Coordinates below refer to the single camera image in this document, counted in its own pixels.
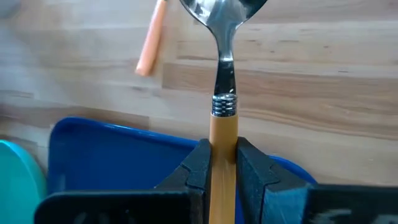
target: orange object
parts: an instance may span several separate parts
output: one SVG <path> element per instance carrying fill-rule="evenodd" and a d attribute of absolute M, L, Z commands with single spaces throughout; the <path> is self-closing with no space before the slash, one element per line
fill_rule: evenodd
<path fill-rule="evenodd" d="M 211 115 L 209 141 L 212 160 L 209 224 L 234 224 L 238 115 Z"/>
<path fill-rule="evenodd" d="M 136 73 L 147 76 L 155 62 L 157 49 L 162 32 L 163 19 L 166 14 L 166 0 L 157 0 L 155 11 L 150 20 L 147 37 L 142 48 L 141 56 L 136 68 Z"/>

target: blue bin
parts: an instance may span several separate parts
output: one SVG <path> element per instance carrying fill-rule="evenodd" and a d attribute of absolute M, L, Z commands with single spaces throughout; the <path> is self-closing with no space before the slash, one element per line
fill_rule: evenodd
<path fill-rule="evenodd" d="M 84 118 L 65 118 L 55 125 L 50 137 L 48 193 L 151 189 L 171 174 L 196 145 L 194 140 Z M 315 183 L 298 165 L 271 157 Z M 239 197 L 236 223 L 244 223 Z"/>

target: wood grain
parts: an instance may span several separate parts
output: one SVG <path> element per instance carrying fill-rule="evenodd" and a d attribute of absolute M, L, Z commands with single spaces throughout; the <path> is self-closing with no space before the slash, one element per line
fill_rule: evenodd
<path fill-rule="evenodd" d="M 216 44 L 179 1 L 134 74 L 155 2 L 22 0 L 0 21 L 0 137 L 44 169 L 65 116 L 207 138 Z M 234 41 L 239 134 L 320 182 L 397 185 L 397 46 L 395 0 L 269 0 Z"/>

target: spoon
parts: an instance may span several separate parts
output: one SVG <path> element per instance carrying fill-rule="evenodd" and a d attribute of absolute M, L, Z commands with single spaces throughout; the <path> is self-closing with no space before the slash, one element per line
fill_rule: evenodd
<path fill-rule="evenodd" d="M 211 195 L 209 223 L 234 223 L 238 115 L 233 38 L 267 0 L 180 0 L 214 35 L 218 69 L 210 116 Z"/>

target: metal ferrule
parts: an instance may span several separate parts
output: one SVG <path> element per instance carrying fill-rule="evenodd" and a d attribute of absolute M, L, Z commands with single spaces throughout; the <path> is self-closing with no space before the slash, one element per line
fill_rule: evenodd
<path fill-rule="evenodd" d="M 213 95 L 211 114 L 217 117 L 229 117 L 236 114 L 238 96 L 232 93 Z"/>

